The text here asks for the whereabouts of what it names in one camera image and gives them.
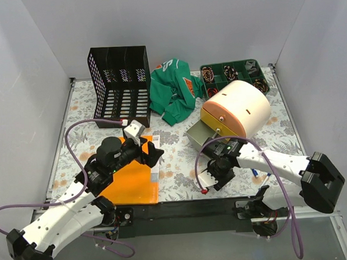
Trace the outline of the blue-capped marker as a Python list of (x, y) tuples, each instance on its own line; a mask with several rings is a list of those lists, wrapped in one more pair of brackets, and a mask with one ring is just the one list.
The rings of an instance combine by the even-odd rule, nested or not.
[(262, 187), (267, 184), (267, 182), (269, 181), (270, 177), (271, 177), (271, 174), (268, 173), (267, 176), (265, 177), (265, 179), (262, 182)]
[(258, 174), (258, 172), (257, 172), (255, 169), (252, 169), (251, 171), (252, 171), (253, 175), (254, 175), (256, 178), (259, 177), (259, 174)]

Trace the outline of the white drawer organizer box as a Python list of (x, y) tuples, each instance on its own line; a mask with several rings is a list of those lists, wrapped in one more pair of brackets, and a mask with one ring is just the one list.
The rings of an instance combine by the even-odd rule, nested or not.
[(271, 105), (253, 85), (235, 80), (203, 103), (199, 120), (185, 135), (196, 150), (209, 137), (252, 138), (267, 123)]

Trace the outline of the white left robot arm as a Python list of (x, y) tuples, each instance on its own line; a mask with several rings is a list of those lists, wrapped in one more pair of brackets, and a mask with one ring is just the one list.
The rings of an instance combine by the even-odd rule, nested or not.
[(136, 161), (152, 168), (163, 155), (153, 142), (140, 138), (121, 141), (107, 137), (85, 164), (75, 181), (38, 219), (21, 231), (12, 229), (6, 242), (14, 260), (53, 260), (70, 242), (89, 228), (109, 227), (118, 220), (115, 205), (102, 196), (113, 182), (113, 174)]

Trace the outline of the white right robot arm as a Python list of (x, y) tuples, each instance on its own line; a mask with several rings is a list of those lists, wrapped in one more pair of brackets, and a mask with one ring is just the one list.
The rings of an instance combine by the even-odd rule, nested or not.
[(277, 179), (278, 188), (264, 187), (256, 200), (259, 216), (276, 209), (309, 206), (317, 212), (333, 213), (345, 179), (329, 157), (321, 152), (293, 156), (261, 149), (254, 141), (237, 136), (208, 138), (200, 153), (209, 157), (206, 170), (196, 174), (202, 193), (219, 191), (235, 176), (234, 168), (256, 169)]

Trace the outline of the orange notebook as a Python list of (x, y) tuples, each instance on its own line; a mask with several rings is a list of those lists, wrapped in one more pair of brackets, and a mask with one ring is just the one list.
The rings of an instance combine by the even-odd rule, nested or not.
[[(142, 146), (142, 151), (148, 154), (148, 141)], [(136, 160), (121, 168), (120, 148), (125, 140), (121, 137), (107, 137), (96, 151), (96, 161), (108, 172), (109, 184), (101, 193), (115, 205), (155, 204), (158, 202), (158, 183), (152, 180), (151, 168)]]

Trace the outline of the green sweatshirt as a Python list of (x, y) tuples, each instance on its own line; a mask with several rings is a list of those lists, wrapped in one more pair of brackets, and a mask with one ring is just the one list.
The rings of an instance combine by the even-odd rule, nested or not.
[(203, 82), (192, 76), (189, 64), (173, 58), (151, 73), (150, 108), (170, 126), (184, 121), (203, 97)]

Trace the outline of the black mesh file holder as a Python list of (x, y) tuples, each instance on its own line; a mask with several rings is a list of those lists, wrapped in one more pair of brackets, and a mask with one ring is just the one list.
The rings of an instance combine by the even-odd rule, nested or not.
[(151, 75), (146, 47), (93, 47), (87, 58), (96, 93), (95, 119), (150, 126)]

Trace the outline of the orange black rolled tie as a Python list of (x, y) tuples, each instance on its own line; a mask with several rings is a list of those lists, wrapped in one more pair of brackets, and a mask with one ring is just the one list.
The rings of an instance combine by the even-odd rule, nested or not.
[(212, 96), (216, 95), (218, 93), (218, 90), (216, 88), (208, 88), (207, 89), (207, 96), (211, 98)]

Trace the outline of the green compartment organizer tray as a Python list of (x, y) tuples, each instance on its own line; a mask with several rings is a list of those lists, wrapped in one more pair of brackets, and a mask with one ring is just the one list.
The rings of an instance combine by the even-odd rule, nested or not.
[(205, 64), (199, 69), (206, 99), (216, 95), (233, 81), (244, 81), (267, 95), (270, 86), (255, 59), (228, 61), (224, 63)]

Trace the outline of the pink black rolled tie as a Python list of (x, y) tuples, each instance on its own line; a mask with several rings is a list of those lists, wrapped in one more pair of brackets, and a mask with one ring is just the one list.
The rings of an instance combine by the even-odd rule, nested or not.
[(214, 73), (211, 67), (203, 67), (201, 74), (205, 83), (214, 83)]

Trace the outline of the brown black rolled tie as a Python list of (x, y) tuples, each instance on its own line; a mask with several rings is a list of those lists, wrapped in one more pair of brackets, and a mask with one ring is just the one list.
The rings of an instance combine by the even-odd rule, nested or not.
[(270, 87), (264, 78), (254, 79), (252, 82), (253, 86), (266, 95), (270, 91)]

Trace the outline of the white-spotted black rolled tie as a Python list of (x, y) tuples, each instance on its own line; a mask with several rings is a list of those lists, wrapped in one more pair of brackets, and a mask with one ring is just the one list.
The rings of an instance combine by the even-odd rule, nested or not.
[(223, 73), (228, 81), (238, 80), (238, 72), (230, 65), (223, 66)]

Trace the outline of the grey folded sock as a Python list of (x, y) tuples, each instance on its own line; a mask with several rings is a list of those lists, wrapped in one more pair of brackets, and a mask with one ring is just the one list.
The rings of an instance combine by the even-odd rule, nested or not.
[(257, 77), (260, 74), (260, 67), (257, 61), (255, 60), (247, 60), (245, 62), (245, 70), (249, 74), (250, 77)]

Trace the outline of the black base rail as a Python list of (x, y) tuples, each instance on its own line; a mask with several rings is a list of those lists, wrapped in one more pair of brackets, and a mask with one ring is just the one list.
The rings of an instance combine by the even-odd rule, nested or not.
[(99, 224), (92, 231), (117, 227), (118, 238), (163, 236), (165, 234), (252, 232), (252, 220), (275, 224), (287, 216), (285, 206), (272, 211), (257, 196), (165, 201), (153, 205), (120, 205), (116, 221)]

